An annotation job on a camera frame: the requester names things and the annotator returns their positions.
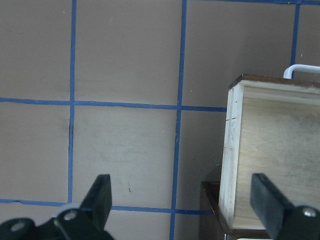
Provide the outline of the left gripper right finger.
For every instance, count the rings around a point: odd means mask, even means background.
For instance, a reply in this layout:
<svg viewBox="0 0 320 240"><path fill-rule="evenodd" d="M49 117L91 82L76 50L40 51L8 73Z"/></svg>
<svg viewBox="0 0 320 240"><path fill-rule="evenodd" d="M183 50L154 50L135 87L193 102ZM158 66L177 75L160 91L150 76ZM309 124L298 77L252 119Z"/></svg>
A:
<svg viewBox="0 0 320 240"><path fill-rule="evenodd" d="M294 205L263 173L251 176L250 205L271 238L278 237Z"/></svg>

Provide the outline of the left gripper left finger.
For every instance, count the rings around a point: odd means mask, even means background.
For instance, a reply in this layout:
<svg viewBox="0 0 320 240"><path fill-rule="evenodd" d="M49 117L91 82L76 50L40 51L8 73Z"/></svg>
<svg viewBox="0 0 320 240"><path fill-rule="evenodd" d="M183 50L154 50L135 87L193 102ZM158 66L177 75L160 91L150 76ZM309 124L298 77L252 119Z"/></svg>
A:
<svg viewBox="0 0 320 240"><path fill-rule="evenodd" d="M111 177L109 174L99 174L79 209L86 214L98 230L104 230L111 208Z"/></svg>

